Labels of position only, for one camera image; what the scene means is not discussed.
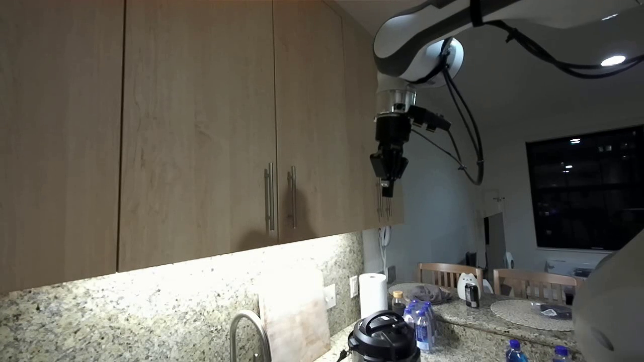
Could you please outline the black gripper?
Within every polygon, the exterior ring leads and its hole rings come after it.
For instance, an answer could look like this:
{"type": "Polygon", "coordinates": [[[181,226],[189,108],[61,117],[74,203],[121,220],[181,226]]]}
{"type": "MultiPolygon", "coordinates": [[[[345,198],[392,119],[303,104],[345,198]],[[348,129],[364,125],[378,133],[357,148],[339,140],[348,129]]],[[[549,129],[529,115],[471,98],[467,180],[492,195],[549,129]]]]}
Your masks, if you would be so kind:
{"type": "Polygon", "coordinates": [[[378,150],[371,155],[372,169],[381,180],[381,195],[394,195],[394,178],[400,178],[408,158],[405,157],[405,143],[411,136],[411,122],[405,115],[377,117],[378,150]]]}

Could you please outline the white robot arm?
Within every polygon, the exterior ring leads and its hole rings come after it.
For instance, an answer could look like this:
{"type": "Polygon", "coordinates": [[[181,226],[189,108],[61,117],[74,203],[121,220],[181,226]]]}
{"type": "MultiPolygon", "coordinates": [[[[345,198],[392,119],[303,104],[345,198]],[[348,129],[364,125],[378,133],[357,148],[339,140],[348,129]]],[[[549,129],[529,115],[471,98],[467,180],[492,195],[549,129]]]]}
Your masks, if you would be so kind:
{"type": "Polygon", "coordinates": [[[405,143],[415,125],[429,130],[449,129],[439,115],[417,104],[417,89],[445,85],[455,90],[464,49],[457,36],[471,28],[494,26],[535,59],[576,78],[608,78],[641,62],[628,56],[613,67],[567,62],[546,51],[510,21],[547,28],[576,28],[609,14],[634,10],[636,0],[420,0],[386,17],[372,41],[378,92],[386,97],[377,112],[377,150],[371,155],[381,195],[392,197],[408,158],[405,143]]]}

